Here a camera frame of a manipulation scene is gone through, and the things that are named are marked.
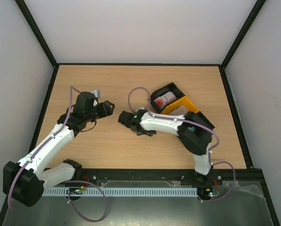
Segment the black card holder wallet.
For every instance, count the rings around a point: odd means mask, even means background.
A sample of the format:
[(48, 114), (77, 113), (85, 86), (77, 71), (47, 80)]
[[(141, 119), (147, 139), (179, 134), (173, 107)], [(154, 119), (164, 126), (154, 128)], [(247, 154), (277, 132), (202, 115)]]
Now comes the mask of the black card holder wallet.
[(138, 125), (132, 125), (130, 127), (131, 131), (133, 131), (137, 136), (147, 135), (149, 137), (156, 135), (157, 132), (155, 130), (145, 130), (143, 127)]

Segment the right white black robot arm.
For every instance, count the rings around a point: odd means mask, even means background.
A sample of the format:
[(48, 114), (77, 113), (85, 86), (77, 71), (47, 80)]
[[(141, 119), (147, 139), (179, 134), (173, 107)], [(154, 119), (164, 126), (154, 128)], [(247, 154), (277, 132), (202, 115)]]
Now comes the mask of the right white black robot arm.
[(164, 115), (139, 109), (134, 113), (122, 111), (118, 122), (138, 136), (152, 136), (158, 131), (177, 136), (193, 154), (196, 181), (204, 185), (211, 180), (211, 153), (219, 145), (220, 139), (214, 132), (214, 125), (204, 120), (199, 113)]

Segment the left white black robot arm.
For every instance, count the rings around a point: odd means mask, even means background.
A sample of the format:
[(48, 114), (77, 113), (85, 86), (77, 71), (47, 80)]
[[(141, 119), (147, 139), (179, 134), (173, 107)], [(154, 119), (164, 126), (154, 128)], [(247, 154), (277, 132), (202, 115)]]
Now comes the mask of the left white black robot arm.
[(106, 100), (99, 102), (100, 91), (80, 92), (76, 102), (69, 103), (52, 131), (25, 157), (18, 162), (9, 161), (3, 168), (3, 192), (11, 201), (27, 207), (35, 205), (43, 193), (52, 187), (80, 176), (81, 164), (64, 160), (58, 166), (46, 169), (55, 155), (80, 132), (89, 122), (111, 116), (115, 104)]

